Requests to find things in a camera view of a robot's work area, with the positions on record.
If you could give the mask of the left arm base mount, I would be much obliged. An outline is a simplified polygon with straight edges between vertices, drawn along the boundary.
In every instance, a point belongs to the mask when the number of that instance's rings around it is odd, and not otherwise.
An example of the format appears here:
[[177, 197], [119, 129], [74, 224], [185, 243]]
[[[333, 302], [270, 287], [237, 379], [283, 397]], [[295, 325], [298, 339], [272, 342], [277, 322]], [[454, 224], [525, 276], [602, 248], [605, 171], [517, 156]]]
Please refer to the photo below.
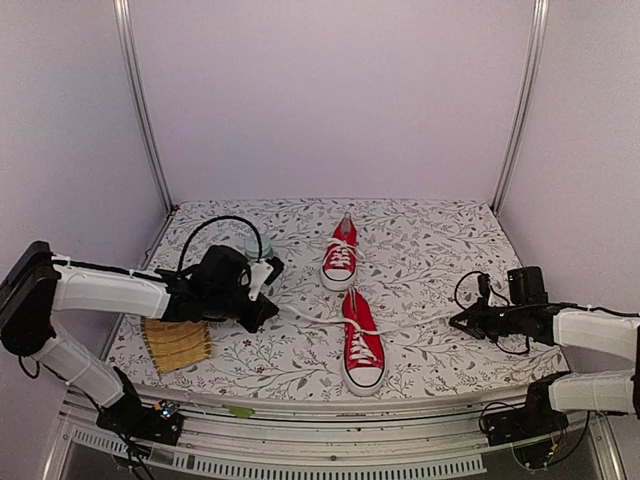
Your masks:
[[176, 446], [185, 417], [172, 407], [144, 406], [139, 400], [121, 398], [112, 406], [101, 408], [96, 424], [127, 439], [147, 440]]

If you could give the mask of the red sneaker with laces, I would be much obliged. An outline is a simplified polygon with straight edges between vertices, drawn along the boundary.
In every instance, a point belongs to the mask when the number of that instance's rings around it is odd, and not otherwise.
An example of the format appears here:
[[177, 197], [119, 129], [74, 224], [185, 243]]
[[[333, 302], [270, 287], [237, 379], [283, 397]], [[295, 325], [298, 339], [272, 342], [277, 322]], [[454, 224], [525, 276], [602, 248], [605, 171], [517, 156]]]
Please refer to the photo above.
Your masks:
[[355, 224], [346, 212], [328, 240], [320, 269], [321, 283], [332, 292], [346, 291], [355, 282], [358, 261], [363, 259]]

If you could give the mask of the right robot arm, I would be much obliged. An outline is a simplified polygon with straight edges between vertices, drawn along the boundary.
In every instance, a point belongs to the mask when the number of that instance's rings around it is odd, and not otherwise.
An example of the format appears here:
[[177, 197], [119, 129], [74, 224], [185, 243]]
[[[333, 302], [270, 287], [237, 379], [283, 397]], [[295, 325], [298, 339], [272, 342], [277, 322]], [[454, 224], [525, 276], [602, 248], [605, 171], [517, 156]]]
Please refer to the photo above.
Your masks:
[[551, 302], [538, 266], [507, 272], [509, 300], [493, 302], [490, 277], [477, 272], [475, 303], [449, 320], [449, 325], [478, 340], [496, 344], [500, 338], [522, 335], [547, 346], [576, 347], [613, 355], [634, 363], [626, 371], [577, 374], [559, 372], [528, 387], [517, 427], [537, 436], [556, 413], [597, 411], [639, 414], [639, 315], [605, 307]]

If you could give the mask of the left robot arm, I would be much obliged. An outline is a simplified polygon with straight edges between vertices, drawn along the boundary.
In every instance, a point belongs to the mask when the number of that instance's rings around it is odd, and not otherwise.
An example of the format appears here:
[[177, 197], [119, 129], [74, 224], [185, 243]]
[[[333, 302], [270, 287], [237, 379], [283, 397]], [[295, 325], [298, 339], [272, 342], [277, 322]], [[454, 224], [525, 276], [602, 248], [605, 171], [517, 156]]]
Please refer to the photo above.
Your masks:
[[226, 246], [210, 247], [184, 271], [154, 274], [73, 261], [36, 241], [1, 284], [1, 343], [76, 386], [128, 434], [148, 426], [148, 412], [126, 376], [55, 326], [67, 310], [115, 312], [169, 323], [233, 320], [250, 333], [279, 309], [261, 291], [282, 273], [273, 257], [248, 260]]

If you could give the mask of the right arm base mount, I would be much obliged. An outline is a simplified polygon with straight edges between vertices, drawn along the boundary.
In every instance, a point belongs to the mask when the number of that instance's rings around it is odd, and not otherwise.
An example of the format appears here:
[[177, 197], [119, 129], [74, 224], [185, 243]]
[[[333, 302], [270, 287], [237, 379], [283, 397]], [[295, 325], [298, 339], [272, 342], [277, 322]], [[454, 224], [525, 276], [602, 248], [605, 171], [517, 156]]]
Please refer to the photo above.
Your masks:
[[528, 394], [521, 407], [492, 402], [480, 414], [478, 423], [490, 446], [562, 433], [569, 426], [567, 415], [551, 408], [547, 394]]

